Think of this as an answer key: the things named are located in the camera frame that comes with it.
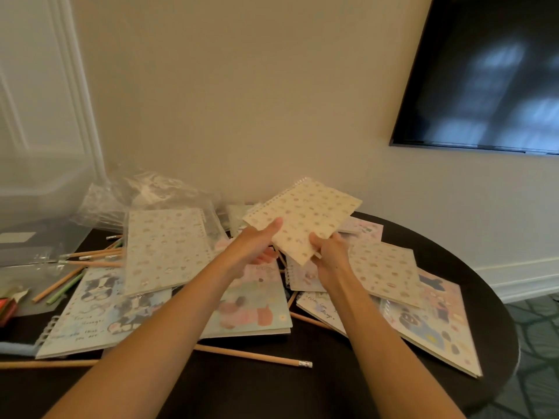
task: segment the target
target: tv screen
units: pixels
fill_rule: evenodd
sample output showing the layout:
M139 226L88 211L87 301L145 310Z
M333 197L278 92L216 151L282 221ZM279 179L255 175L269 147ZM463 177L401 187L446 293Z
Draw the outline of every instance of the tv screen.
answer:
M391 143L559 155L559 0L433 0Z

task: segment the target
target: floor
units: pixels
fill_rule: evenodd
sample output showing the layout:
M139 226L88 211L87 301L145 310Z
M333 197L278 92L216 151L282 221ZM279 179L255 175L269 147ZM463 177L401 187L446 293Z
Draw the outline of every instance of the floor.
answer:
M559 418L559 293L507 304L521 362L499 397L470 419Z

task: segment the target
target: dark round table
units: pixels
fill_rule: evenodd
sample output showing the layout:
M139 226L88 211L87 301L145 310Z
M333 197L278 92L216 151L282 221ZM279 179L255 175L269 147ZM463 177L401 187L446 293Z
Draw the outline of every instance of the dark round table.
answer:
M474 379L413 345L410 348L466 414L483 408L499 394L518 363L518 339L504 305L479 275L433 241L384 219L363 213L353 216L384 225L383 241L413 249L418 267L460 285L483 378ZM107 235L93 230L79 251L104 248ZM55 313L59 314L65 304ZM305 315L296 307L292 309ZM0 341L33 343L51 316L15 318L0 330ZM159 418L378 417L351 345L337 332L293 319L290 335L215 338L204 344L310 360L314 367L289 367L195 351ZM69 358L100 355L100 351L93 351ZM0 356L0 360L14 357ZM0 370L0 411L6 417L40 418L86 370Z

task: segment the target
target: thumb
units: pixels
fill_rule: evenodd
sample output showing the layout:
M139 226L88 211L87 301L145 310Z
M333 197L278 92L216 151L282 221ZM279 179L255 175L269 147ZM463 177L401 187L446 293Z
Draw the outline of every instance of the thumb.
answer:
M262 229L261 234L267 239L272 239L272 237L279 232L283 226L283 219L280 217L275 218L266 228Z
M311 245L313 247L315 247L317 250L320 250L322 248L322 244L324 244L324 241L326 241L325 239L320 238L316 233L311 232L309 235L309 242L311 243Z

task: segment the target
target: beige wall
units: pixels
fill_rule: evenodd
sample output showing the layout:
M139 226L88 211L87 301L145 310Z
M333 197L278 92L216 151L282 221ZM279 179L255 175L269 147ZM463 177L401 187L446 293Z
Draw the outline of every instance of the beige wall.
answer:
M473 267L559 255L559 159L389 147L430 0L73 0L108 162L265 199L313 176Z

